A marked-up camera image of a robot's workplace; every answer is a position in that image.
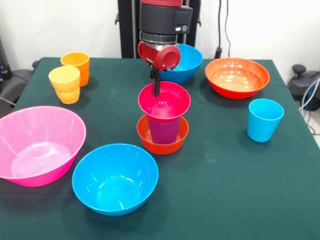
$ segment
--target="cup rim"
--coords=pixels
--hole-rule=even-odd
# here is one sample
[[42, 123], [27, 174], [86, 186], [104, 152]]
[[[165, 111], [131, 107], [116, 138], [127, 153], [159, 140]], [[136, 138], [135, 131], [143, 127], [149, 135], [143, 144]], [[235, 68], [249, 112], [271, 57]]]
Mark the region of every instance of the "cup rim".
[[[256, 114], [252, 111], [251, 106], [252, 106], [252, 104], [253, 104], [254, 102], [258, 102], [258, 101], [268, 101], [268, 102], [272, 102], [272, 103], [276, 104], [277, 106], [280, 107], [280, 109], [281, 109], [281, 111], [282, 111], [281, 116], [280, 116], [280, 117], [277, 117], [277, 118], [273, 118], [273, 119], [268, 119], [268, 118], [264, 118], [264, 117], [261, 117], [261, 116], [256, 115]], [[258, 98], [258, 99], [256, 99], [256, 100], [253, 100], [252, 102], [250, 102], [250, 104], [249, 104], [249, 111], [250, 111], [250, 113], [252, 113], [255, 117], [257, 117], [257, 118], [259, 118], [259, 119], [262, 119], [262, 120], [266, 120], [266, 121], [277, 121], [277, 120], [279, 120], [279, 119], [282, 119], [283, 116], [285, 115], [285, 110], [284, 110], [284, 108], [280, 105], [280, 103], [278, 103], [278, 102], [276, 102], [276, 101], [274, 101], [274, 100], [271, 100], [271, 99], [267, 99], [267, 98]]]
[[[71, 55], [71, 54], [83, 54], [87, 57], [86, 61], [80, 63], [80, 64], [67, 64], [63, 61], [63, 58], [67, 55]], [[66, 66], [73, 66], [73, 67], [78, 67], [78, 66], [81, 66], [81, 65], [84, 65], [86, 64], [88, 61], [89, 61], [90, 57], [87, 53], [83, 52], [83, 51], [70, 51], [70, 52], [67, 52], [66, 54], [64, 54], [61, 58], [60, 58], [60, 62], [61, 64], [64, 64]]]
[[[76, 69], [76, 71], [77, 71], [76, 77], [75, 77], [74, 79], [71, 79], [71, 80], [69, 80], [69, 81], [64, 81], [64, 82], [59, 82], [59, 81], [56, 81], [56, 80], [52, 79], [52, 78], [50, 77], [50, 75], [52, 75], [53, 72], [58, 71], [58, 70], [61, 69], [61, 68], [64, 68], [64, 69], [65, 69], [65, 68], [71, 68], [71, 69], [73, 69], [73, 70]], [[59, 67], [56, 67], [56, 68], [52, 69], [52, 70], [49, 72], [48, 77], [49, 77], [49, 80], [50, 80], [51, 82], [54, 82], [54, 83], [57, 83], [57, 84], [68, 84], [68, 83], [71, 83], [71, 82], [74, 81], [74, 80], [77, 80], [77, 79], [80, 77], [80, 70], [79, 70], [78, 68], [74, 67], [74, 66], [59, 66]]]

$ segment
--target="pink bowl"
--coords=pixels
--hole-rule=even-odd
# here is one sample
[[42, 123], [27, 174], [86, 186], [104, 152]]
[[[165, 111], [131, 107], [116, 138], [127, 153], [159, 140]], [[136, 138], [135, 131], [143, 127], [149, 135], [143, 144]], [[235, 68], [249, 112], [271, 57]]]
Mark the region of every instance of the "pink bowl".
[[151, 83], [139, 93], [138, 104], [149, 119], [165, 124], [184, 115], [191, 105], [191, 98], [179, 84], [162, 81], [159, 96], [154, 96], [154, 84]]
[[74, 112], [35, 106], [0, 119], [0, 178], [40, 187], [61, 178], [85, 142], [86, 126]]

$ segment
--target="table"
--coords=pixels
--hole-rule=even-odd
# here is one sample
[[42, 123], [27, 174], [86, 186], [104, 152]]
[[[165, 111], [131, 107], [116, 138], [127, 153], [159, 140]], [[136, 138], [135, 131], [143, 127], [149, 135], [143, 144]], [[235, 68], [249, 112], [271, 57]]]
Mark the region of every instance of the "table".
[[[137, 103], [150, 68], [140, 59], [93, 58], [88, 86], [72, 105], [60, 103], [48, 73], [58, 58], [42, 58], [15, 110], [54, 105], [78, 113], [87, 138], [68, 173], [57, 182], [27, 188], [0, 180], [2, 240], [313, 240], [320, 239], [320, 150], [271, 60], [256, 96], [230, 100], [205, 78], [204, 60], [184, 87], [191, 95], [190, 125], [182, 149], [154, 155], [159, 181], [136, 212], [106, 217], [85, 207], [72, 190], [72, 172], [91, 150], [111, 143], [142, 147]], [[246, 135], [253, 99], [279, 102], [285, 115], [271, 141]]]

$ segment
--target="large blue bowl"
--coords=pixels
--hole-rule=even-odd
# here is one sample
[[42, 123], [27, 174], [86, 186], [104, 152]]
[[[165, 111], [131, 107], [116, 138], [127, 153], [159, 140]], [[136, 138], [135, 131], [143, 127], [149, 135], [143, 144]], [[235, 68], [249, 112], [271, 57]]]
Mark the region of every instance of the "large blue bowl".
[[72, 187], [93, 211], [122, 216], [139, 208], [158, 182], [154, 158], [140, 147], [110, 144], [88, 153], [76, 166]]

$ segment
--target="purple cup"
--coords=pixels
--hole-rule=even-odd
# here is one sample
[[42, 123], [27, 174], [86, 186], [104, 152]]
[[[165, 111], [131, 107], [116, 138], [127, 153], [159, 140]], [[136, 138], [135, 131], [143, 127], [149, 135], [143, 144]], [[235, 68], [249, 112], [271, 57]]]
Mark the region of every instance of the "purple cup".
[[150, 134], [153, 142], [155, 144], [175, 143], [178, 136], [180, 119], [181, 117], [169, 123], [159, 123], [148, 117]]

